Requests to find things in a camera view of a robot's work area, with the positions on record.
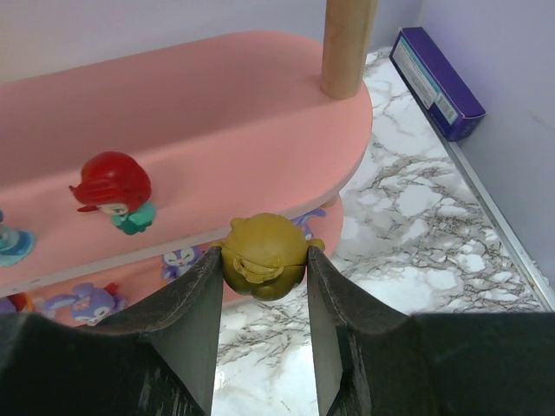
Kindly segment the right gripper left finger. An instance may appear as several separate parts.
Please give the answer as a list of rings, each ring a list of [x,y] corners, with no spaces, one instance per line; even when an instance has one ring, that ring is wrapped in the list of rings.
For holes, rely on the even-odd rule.
[[[4,415],[207,415],[222,309],[219,248],[94,326],[1,317]]]

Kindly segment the small purple bunny toy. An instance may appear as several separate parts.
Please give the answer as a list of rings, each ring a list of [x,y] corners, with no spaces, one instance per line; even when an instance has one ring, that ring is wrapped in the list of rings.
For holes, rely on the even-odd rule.
[[[75,321],[95,325],[120,312],[127,305],[127,298],[119,294],[119,286],[115,283],[109,283],[103,288],[92,283],[80,283],[72,288],[72,294],[62,294],[48,299],[43,304],[43,310],[50,312],[70,307],[71,317]]]

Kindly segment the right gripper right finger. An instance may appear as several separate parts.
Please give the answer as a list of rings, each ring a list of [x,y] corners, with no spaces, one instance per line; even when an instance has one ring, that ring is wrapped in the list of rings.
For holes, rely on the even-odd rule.
[[[318,248],[307,288],[320,414],[553,414],[553,314],[404,315]]]

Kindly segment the purple orange bunny toy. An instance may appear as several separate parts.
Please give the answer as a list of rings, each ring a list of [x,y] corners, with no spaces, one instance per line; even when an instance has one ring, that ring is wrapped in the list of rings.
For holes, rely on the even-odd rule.
[[[26,293],[17,293],[0,298],[0,313],[33,312],[33,302]]]

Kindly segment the red cherry toy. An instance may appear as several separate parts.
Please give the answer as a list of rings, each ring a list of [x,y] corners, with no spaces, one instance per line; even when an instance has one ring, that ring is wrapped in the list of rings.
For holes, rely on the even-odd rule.
[[[157,214],[147,172],[125,153],[95,155],[82,167],[81,182],[69,190],[82,205],[79,212],[102,211],[129,236],[145,231]]]

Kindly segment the small yellow blue toy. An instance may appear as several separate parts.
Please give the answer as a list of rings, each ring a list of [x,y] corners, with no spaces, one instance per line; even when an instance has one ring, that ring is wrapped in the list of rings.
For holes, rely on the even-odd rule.
[[[0,264],[8,267],[21,262],[35,248],[36,239],[32,232],[12,228],[3,223],[1,212]]]

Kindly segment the olive brown round toy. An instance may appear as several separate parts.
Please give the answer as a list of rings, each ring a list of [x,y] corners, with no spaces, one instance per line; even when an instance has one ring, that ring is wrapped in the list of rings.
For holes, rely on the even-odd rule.
[[[221,251],[223,278],[242,296],[276,301],[304,279],[309,248],[325,250],[320,238],[308,239],[288,218],[259,213],[234,218],[227,236],[216,245]]]

